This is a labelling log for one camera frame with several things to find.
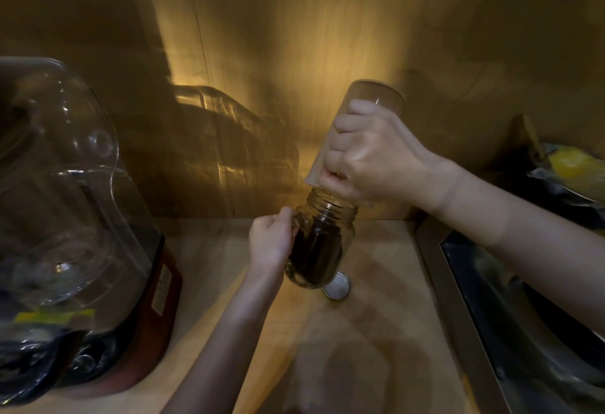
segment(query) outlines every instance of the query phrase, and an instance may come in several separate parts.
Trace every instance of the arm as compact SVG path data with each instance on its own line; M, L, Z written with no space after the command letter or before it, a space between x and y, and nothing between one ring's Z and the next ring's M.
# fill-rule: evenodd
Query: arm
M162 410L231 413L291 252L292 210L257 218L250 230L251 264L200 356Z
M334 126L322 187L351 200L405 200L432 213L605 335L605 238L436 156L381 106L354 100Z

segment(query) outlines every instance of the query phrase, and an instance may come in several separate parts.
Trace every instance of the dark liquid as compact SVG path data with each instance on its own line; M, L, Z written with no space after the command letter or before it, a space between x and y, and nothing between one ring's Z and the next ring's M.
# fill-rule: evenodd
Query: dark liquid
M300 286L320 288L332 281L342 257L340 227L314 217L310 230L299 229L286 273Z

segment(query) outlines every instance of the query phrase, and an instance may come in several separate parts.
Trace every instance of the person's right hand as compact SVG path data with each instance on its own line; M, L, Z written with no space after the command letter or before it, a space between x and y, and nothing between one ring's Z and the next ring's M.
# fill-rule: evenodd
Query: person's right hand
M430 210L447 194L456 165L422 146L393 112L353 100L334 119L319 185L352 201L404 200Z

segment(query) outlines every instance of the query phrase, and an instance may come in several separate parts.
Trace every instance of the glass jar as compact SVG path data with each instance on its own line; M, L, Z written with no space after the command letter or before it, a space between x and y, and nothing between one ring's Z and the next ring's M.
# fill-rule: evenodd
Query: glass jar
M321 288L334 279L355 235L358 208L321 188L311 190L293 218L298 232L285 266L290 280L303 288Z

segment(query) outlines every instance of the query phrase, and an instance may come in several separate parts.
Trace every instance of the table surface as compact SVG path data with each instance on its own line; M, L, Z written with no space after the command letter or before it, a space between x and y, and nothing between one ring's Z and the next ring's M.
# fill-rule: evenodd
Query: table surface
M59 391L4 412L159 412L199 354L242 279L249 219L160 219L183 273L170 348L121 394L70 399ZM404 221L355 223L334 303L288 280L267 321L236 413L473 413Z

